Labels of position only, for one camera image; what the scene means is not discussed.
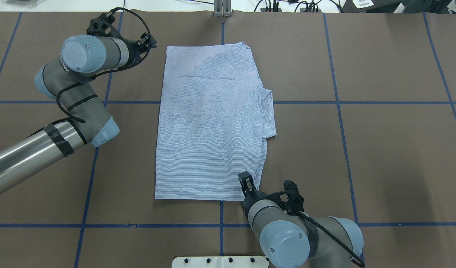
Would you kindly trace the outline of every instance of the grid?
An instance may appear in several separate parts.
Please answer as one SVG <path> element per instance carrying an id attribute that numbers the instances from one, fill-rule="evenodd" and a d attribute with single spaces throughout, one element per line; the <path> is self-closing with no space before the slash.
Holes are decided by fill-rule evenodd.
<path id="1" fill-rule="evenodd" d="M 119 21 L 118 28 L 121 30 L 122 28 L 122 19 L 123 19 L 124 13 L 121 13 L 121 19 Z M 0 74 L 3 70 L 6 58 L 8 56 L 8 53 L 10 51 L 13 39 L 15 37 L 15 34 L 17 32 L 18 26 L 20 24 L 21 18 L 23 16 L 23 13 L 19 14 L 18 20 L 16 22 L 16 25 L 14 27 L 14 30 L 12 32 L 10 41 L 8 43 L 7 49 L 5 51 L 5 54 L 3 56 L 3 60 L 0 65 Z M 335 101 L 327 101 L 327 100 L 313 100 L 313 101 L 274 101 L 275 105 L 335 105 L 337 108 L 337 115 L 338 115 L 338 122 L 339 122 L 339 128 L 340 128 L 340 134 L 342 138 L 342 146 L 343 146 L 343 151 L 344 151 L 344 157 L 345 157 L 345 163 L 347 165 L 347 171 L 348 171 L 348 180 L 349 180 L 349 185 L 350 185 L 350 196 L 351 196 L 351 202 L 352 202 L 352 208 L 353 208 L 353 216 L 354 216 L 354 221 L 360 226 L 360 227 L 421 227 L 421 226 L 456 226 L 456 222 L 388 222 L 388 223 L 369 223 L 369 222 L 360 222 L 358 215 L 357 215 L 357 206 L 355 203 L 355 194 L 354 194 L 354 183 L 352 181 L 352 173 L 350 170 L 350 161 L 349 161 L 349 154 L 348 154 L 348 144 L 346 141 L 345 137 L 345 130 L 344 130 L 344 122 L 342 120 L 342 107 L 344 105 L 449 105 L 451 107 L 451 111 L 454 115 L 455 121 L 456 121 L 456 102 L 453 101 L 451 97 L 451 93 L 449 92 L 449 88 L 446 82 L 446 79 L 444 77 L 443 70 L 441 68 L 440 60 L 437 56 L 435 46 L 430 34 L 430 29 L 428 25 L 428 20 L 427 16 L 425 13 L 423 13 L 423 19 L 425 23 L 425 28 L 427 31 L 428 39 L 431 45 L 431 50 L 432 54 L 435 58 L 437 68 L 439 71 L 439 75 L 441 77 L 441 81 L 444 85 L 444 90 L 446 91 L 448 101 L 444 102 L 437 102 L 437 101 L 342 101 L 339 99 L 339 94 L 337 91 L 337 80 L 335 77 L 335 64 L 333 61 L 333 56 L 332 56 L 332 51 L 331 51 L 331 45 L 330 45 L 330 38 L 329 38 L 329 31 L 328 31 L 328 20 L 325 14 L 323 14 L 323 24 L 325 26 L 325 38 L 328 46 L 328 56 L 330 60 L 330 70 L 331 70 L 331 75 L 332 75 L 332 83 L 334 86 L 334 94 L 335 94 Z M 224 31 L 225 31 L 225 25 L 226 22 L 221 23 L 221 44 L 224 44 Z M 107 107 L 107 105 L 117 105 L 117 104 L 138 104 L 138 105 L 149 105 L 149 104 L 159 104 L 160 101 L 158 100 L 108 100 L 109 99 L 109 93 L 111 89 L 111 82 L 112 82 L 112 73 L 109 75 L 108 78 L 108 83 L 107 83 L 107 88 L 106 88 L 106 93 L 104 97 L 104 106 Z M 55 103 L 52 100 L 0 100 L 0 104 L 22 104 L 22 103 L 38 103 L 38 104 L 53 104 Z M 79 242 L 78 242 L 78 247 L 76 249 L 76 255 L 75 255 L 75 260 L 74 260 L 74 267 L 78 267 L 79 264 L 79 258 L 80 258 L 80 252 L 83 247 L 83 239 L 84 239 L 84 231 L 85 229 L 93 229 L 93 228 L 132 228 L 132 227 L 137 227 L 137 228 L 214 228 L 214 229 L 219 229 L 219 236 L 220 236 L 220 244 L 219 244 L 219 253 L 221 256 L 224 255 L 224 228 L 228 227 L 238 227 L 238 228 L 249 228 L 248 224 L 229 224 L 224 222 L 224 202 L 221 201 L 219 202 L 219 209 L 220 209 L 220 219 L 219 219 L 219 224 L 87 224 L 87 214 L 88 214 L 88 208 L 89 208 L 89 203 L 90 203 L 90 195 L 92 193 L 92 184 L 95 176 L 95 167 L 97 164 L 97 158 L 99 154 L 99 148 L 95 149 L 95 154 L 93 156 L 92 160 L 92 170 L 90 173 L 90 180 L 89 180 L 89 186 L 88 186 L 88 191 L 87 191 L 87 197 L 85 201 L 85 206 L 84 206 L 84 212 L 83 212 L 83 219 L 80 224 L 11 224 L 11 223 L 5 223 L 1 224 L 0 223 L 0 228 L 10 228 L 10 227 L 26 227 L 26 228 L 72 228 L 72 229 L 80 229 L 80 236 L 79 236 Z"/>

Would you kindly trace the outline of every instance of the white label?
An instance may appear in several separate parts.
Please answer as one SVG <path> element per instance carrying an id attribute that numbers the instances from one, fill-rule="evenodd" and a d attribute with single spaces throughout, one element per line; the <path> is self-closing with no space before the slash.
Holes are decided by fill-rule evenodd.
<path id="1" fill-rule="evenodd" d="M 372 0 L 352 0 L 352 2 L 354 2 L 354 5 L 358 9 L 362 9 L 364 7 L 370 7 L 370 6 L 374 5 Z"/>

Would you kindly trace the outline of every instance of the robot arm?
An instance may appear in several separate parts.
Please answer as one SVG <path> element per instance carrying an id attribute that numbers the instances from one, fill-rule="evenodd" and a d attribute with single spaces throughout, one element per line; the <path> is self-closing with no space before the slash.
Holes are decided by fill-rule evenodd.
<path id="1" fill-rule="evenodd" d="M 118 10 L 134 14 L 143 22 L 147 32 L 139 41 L 123 38 L 112 26 Z M 56 99 L 68 117 L 46 125 L 0 152 L 0 194 L 83 145 L 99 147 L 119 134 L 114 118 L 89 83 L 102 74 L 137 66 L 150 49 L 156 48 L 156 41 L 141 17 L 122 7 L 91 20 L 86 32 L 66 39 L 59 58 L 36 74 L 34 82 L 38 90 Z"/>
<path id="2" fill-rule="evenodd" d="M 312 218 L 304 212 L 297 185 L 284 181 L 284 191 L 270 195 L 258 191 L 248 172 L 238 174 L 245 200 L 243 212 L 262 251 L 277 268 L 348 268 L 364 246 L 362 232 L 353 221 L 336 217 Z"/>

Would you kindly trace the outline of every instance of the black cable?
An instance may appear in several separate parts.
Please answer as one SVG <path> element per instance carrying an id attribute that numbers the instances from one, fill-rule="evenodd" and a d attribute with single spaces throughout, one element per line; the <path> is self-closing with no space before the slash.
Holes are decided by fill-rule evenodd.
<path id="1" fill-rule="evenodd" d="M 357 266 L 361 267 L 361 268 L 365 268 L 365 263 L 364 261 L 359 257 L 357 256 L 357 254 L 355 254 L 348 246 L 346 246 L 344 243 L 342 243 L 342 241 L 340 241 L 337 237 L 335 237 L 331 232 L 329 232 L 327 229 L 325 229 L 325 227 L 323 227 L 321 224 L 319 224 L 318 222 L 316 222 L 316 220 L 314 220 L 313 218 L 311 218 L 310 216 L 304 214 L 303 212 L 298 212 L 297 213 L 298 216 L 300 217 L 303 217 L 304 219 L 308 220 L 309 222 L 311 222 L 312 224 L 314 224 L 315 226 L 317 226 L 319 229 L 321 229 L 326 235 L 328 235 L 330 238 L 332 238 L 335 242 L 337 242 L 337 244 L 339 244 L 341 247 L 343 247 L 350 255 L 352 255 L 352 257 L 354 257 L 354 259 L 356 260 L 350 260 L 352 261 L 353 263 L 355 263 Z"/>
<path id="2" fill-rule="evenodd" d="M 339 3 L 337 4 L 334 0 L 329 0 L 330 2 L 333 2 L 334 5 L 339 9 L 340 12 L 342 12 L 342 6 L 340 5 L 340 0 Z"/>
<path id="3" fill-rule="evenodd" d="M 257 3 L 256 7 L 255 7 L 255 10 L 253 12 L 256 12 L 257 10 L 257 7 L 259 6 L 259 4 L 262 2 L 262 0 L 259 0 L 259 2 Z"/>
<path id="4" fill-rule="evenodd" d="M 61 95 L 64 92 L 66 92 L 66 91 L 68 91 L 68 90 L 70 90 L 72 88 L 75 88 L 76 86 L 80 86 L 80 85 L 81 85 L 81 83 L 75 83 L 74 85 L 68 86 L 68 87 L 64 88 L 63 90 L 59 91 L 59 93 L 56 96 L 56 104 L 59 107 L 59 109 L 61 109 L 61 111 L 64 112 L 71 120 L 78 121 L 80 123 L 85 123 L 84 119 L 81 119 L 79 117 L 75 117 L 70 112 L 68 112 L 66 109 L 64 109 L 63 105 L 61 105 Z"/>
<path id="5" fill-rule="evenodd" d="M 205 1 L 198 1 L 198 0 L 185 0 L 185 1 L 191 1 L 191 2 L 198 2 L 198 3 L 204 3 L 204 4 L 214 5 L 214 3 L 205 2 Z"/>
<path id="6" fill-rule="evenodd" d="M 311 8 L 313 8 L 314 6 L 314 1 L 311 1 L 311 3 L 309 4 L 309 7 L 306 8 L 306 10 L 304 10 L 304 12 L 311 12 Z"/>
<path id="7" fill-rule="evenodd" d="M 302 3 L 306 4 L 306 9 L 307 9 L 309 3 L 307 3 L 307 1 L 301 1 L 301 2 L 299 2 L 299 3 L 297 4 L 296 9 L 294 10 L 294 12 L 297 11 L 297 8 L 298 8 Z"/>
<path id="8" fill-rule="evenodd" d="M 309 5 L 309 12 L 311 13 L 317 13 L 319 12 L 319 3 L 321 2 L 322 0 L 319 0 L 317 3 L 314 3 L 314 1 L 312 0 L 311 4 Z"/>

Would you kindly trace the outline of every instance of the blue tape line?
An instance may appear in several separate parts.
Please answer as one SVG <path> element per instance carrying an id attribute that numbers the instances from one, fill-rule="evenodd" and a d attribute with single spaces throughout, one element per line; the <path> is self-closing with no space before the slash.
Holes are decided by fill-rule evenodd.
<path id="1" fill-rule="evenodd" d="M 117 30 L 120 32 L 122 28 L 122 19 L 124 18 L 124 12 L 120 14 L 119 18 L 119 26 Z M 109 100 L 109 94 L 110 94 L 110 87 L 112 83 L 112 75 L 113 73 L 109 74 L 109 80 L 107 81 L 107 89 L 105 91 L 105 98 L 104 98 L 104 107 L 107 108 L 107 103 Z M 76 257 L 74 260 L 74 268 L 77 268 L 79 265 L 79 258 L 80 258 L 80 250 L 82 249 L 82 243 L 84 240 L 84 231 L 86 227 L 86 221 L 87 221 L 87 213 L 89 210 L 89 203 L 90 203 L 90 194 L 92 193 L 92 184 L 94 182 L 94 176 L 95 176 L 95 163 L 97 162 L 97 156 L 99 155 L 99 148 L 95 148 L 95 153 L 94 153 L 94 160 L 92 163 L 92 170 L 90 171 L 90 179 L 89 179 L 89 187 L 87 189 L 87 196 L 85 199 L 85 206 L 84 206 L 84 214 L 82 217 L 82 226 L 80 227 L 80 234 L 79 234 L 79 243 L 77 244 L 77 251 L 76 251 Z"/>
<path id="2" fill-rule="evenodd" d="M 79 242 L 77 243 L 77 251 L 76 251 L 76 258 L 74 260 L 74 268 L 77 268 L 79 266 L 79 257 L 80 257 L 80 250 L 82 249 L 84 231 L 85 231 L 85 228 L 84 228 L 84 226 L 82 226 L 80 228 L 80 233 L 79 233 Z"/>
<path id="3" fill-rule="evenodd" d="M 329 39 L 329 30 L 328 30 L 328 26 L 327 26 L 327 18 L 325 16 L 325 13 L 322 13 L 322 15 L 323 15 L 323 24 L 324 24 L 324 28 L 325 28 L 325 38 L 327 39 L 327 49 L 329 52 L 330 72 L 332 73 L 332 83 L 334 85 L 335 101 L 337 103 L 337 114 L 339 117 L 340 134 L 342 136 L 342 144 L 344 146 L 345 162 L 347 163 L 348 180 L 350 183 L 350 197 L 352 199 L 352 209 L 354 211 L 355 223 L 358 224 L 357 205 L 355 204 L 354 184 L 352 182 L 352 172 L 350 170 L 350 161 L 348 159 L 347 143 L 345 141 L 344 122 L 342 121 L 342 113 L 340 111 L 340 101 L 339 101 L 339 94 L 337 91 L 337 81 L 335 79 L 334 61 L 332 60 L 332 51 L 330 48 L 330 39 Z"/>
<path id="4" fill-rule="evenodd" d="M 221 23 L 221 44 L 222 45 L 224 45 L 224 23 L 225 22 L 226 22 L 226 20 Z"/>
<path id="5" fill-rule="evenodd" d="M 3 60 L 1 61 L 0 75 L 1 75 L 1 72 L 3 71 L 3 66 L 6 61 L 6 58 L 8 57 L 8 53 L 10 52 L 10 48 L 13 43 L 13 40 L 15 39 L 16 30 L 18 29 L 19 23 L 21 22 L 21 17 L 22 17 L 22 12 L 20 12 L 20 14 L 18 16 L 18 20 L 16 21 L 15 28 L 13 29 L 13 34 L 11 35 L 10 42 L 8 43 L 8 46 L 6 47 L 6 51 L 4 53 Z"/>
<path id="6" fill-rule="evenodd" d="M 112 83 L 112 75 L 114 73 L 109 73 L 109 80 L 107 81 L 107 89 L 105 90 L 105 98 L 104 98 L 104 107 L 107 108 L 107 102 L 109 101 L 109 93 L 110 93 L 110 85 Z"/>
<path id="7" fill-rule="evenodd" d="M 224 201 L 220 201 L 220 256 L 224 256 Z"/>
<path id="8" fill-rule="evenodd" d="M 248 223 L 225 223 L 225 228 L 251 228 Z"/>
<path id="9" fill-rule="evenodd" d="M 379 222 L 357 223 L 359 227 L 403 227 L 403 226 L 456 226 L 456 222 Z M 0 228 L 81 228 L 82 224 L 60 223 L 0 223 Z M 85 224 L 85 228 L 219 228 L 217 223 L 194 224 Z M 247 223 L 225 223 L 223 228 L 250 228 Z"/>
<path id="10" fill-rule="evenodd" d="M 449 105 L 449 102 L 377 102 L 377 101 L 340 101 L 342 105 Z"/>
<path id="11" fill-rule="evenodd" d="M 0 100 L 1 104 L 54 104 L 54 100 Z M 107 100 L 107 104 L 160 104 L 159 100 Z M 336 101 L 331 100 L 278 100 L 273 102 L 275 105 L 336 105 Z M 339 101 L 341 105 L 450 105 L 451 102 L 381 102 L 373 100 L 347 100 Z"/>
<path id="12" fill-rule="evenodd" d="M 86 224 L 86 228 L 219 228 L 217 223 L 199 224 Z"/>
<path id="13" fill-rule="evenodd" d="M 60 223 L 0 223 L 0 228 L 80 228 L 82 224 Z"/>
<path id="14" fill-rule="evenodd" d="M 0 100 L 1 104 L 55 104 L 55 100 Z"/>
<path id="15" fill-rule="evenodd" d="M 82 242 L 83 242 L 83 238 L 84 238 L 84 229 L 85 229 L 85 223 L 87 220 L 87 212 L 89 210 L 90 194 L 92 193 L 92 184 L 94 182 L 95 163 L 97 162 L 98 155 L 99 155 L 99 148 L 97 147 L 97 148 L 95 148 L 94 160 L 92 161 L 92 170 L 90 171 L 89 187 L 87 189 L 87 196 L 85 197 L 84 214 L 82 217 L 82 226 L 80 227 L 79 242 L 77 244 L 76 258 L 74 260 L 74 268 L 77 268 L 77 266 L 79 265 L 80 250 L 82 248 Z"/>
<path id="16" fill-rule="evenodd" d="M 278 100 L 273 102 L 275 105 L 334 105 L 337 102 L 324 101 L 324 100 L 307 100 L 307 101 L 294 101 L 294 100 Z"/>
<path id="17" fill-rule="evenodd" d="M 358 223 L 359 227 L 403 227 L 403 226 L 456 226 L 456 222 L 373 222 Z"/>
<path id="18" fill-rule="evenodd" d="M 108 100 L 108 104 L 111 105 L 145 105 L 145 104 L 160 104 L 159 100 Z"/>
<path id="19" fill-rule="evenodd" d="M 441 80 L 443 81 L 444 89 L 446 90 L 446 94 L 448 95 L 449 103 L 451 104 L 451 110 L 453 110 L 453 115 L 456 120 L 456 109 L 453 104 L 453 100 L 451 99 L 451 94 L 449 93 L 449 88 L 446 83 L 446 79 L 444 78 L 443 69 L 439 64 L 439 59 L 435 50 L 435 45 L 433 44 L 433 39 L 431 38 L 430 27 L 428 26 L 427 14 L 425 12 L 423 12 L 423 20 L 425 21 L 425 27 L 427 29 L 428 39 L 430 40 L 431 50 L 433 51 L 433 56 L 435 56 L 435 61 L 437 62 L 439 74 L 441 76 Z"/>

